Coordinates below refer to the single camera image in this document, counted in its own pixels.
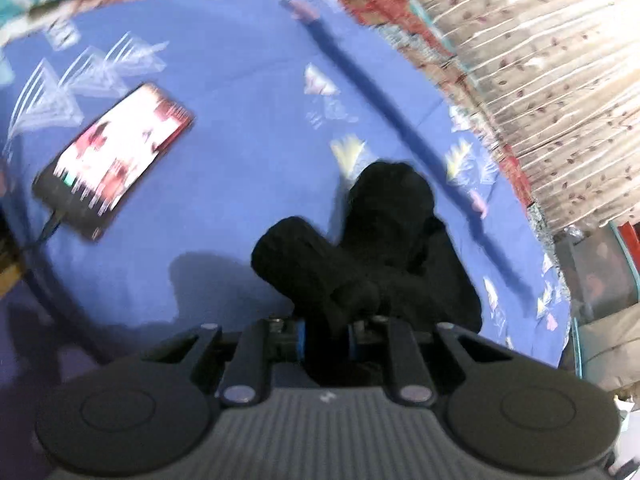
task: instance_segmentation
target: dark floor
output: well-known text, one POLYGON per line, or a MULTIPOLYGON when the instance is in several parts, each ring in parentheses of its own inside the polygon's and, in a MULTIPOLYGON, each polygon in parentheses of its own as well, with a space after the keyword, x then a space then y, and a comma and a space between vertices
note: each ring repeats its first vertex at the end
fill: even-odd
POLYGON ((0 479, 51 471, 33 433, 35 407, 53 386, 95 368, 24 282, 0 300, 0 479))

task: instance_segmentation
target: smartphone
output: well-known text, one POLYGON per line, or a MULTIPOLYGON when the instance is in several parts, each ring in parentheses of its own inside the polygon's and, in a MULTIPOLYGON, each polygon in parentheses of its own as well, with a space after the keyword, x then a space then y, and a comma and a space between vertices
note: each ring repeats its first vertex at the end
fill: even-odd
POLYGON ((193 115, 142 83, 90 124, 33 181, 33 193, 98 240, 140 178, 193 123, 193 115))

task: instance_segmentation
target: phone screen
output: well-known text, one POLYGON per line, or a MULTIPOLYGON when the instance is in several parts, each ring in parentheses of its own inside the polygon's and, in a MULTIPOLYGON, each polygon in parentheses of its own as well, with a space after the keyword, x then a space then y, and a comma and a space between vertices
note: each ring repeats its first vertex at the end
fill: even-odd
POLYGON ((144 83, 80 134, 58 157, 54 176, 102 216, 191 118, 156 86, 144 83))

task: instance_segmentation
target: black cloth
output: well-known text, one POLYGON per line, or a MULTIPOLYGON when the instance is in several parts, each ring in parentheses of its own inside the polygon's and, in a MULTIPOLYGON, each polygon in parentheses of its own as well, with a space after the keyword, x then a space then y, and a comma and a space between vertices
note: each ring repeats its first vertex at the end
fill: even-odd
POLYGON ((427 181, 411 166, 378 161, 349 192, 338 246, 291 217, 260 238, 251 265, 293 301, 311 344, 344 339, 350 322, 373 314, 405 319, 414 330, 448 321, 477 333, 480 300, 433 207, 427 181))

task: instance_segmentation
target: ribbed plastic surface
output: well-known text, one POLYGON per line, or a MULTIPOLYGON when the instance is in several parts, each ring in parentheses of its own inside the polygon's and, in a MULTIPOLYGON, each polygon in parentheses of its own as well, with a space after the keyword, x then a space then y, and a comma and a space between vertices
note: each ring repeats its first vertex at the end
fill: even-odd
MULTIPOLYGON (((138 480, 506 480, 459 449, 428 410, 403 408, 379 388, 273 390, 227 410, 189 456, 138 480)), ((593 469, 569 480, 606 480, 593 469)), ((49 480, 86 480, 56 471, 49 480)))

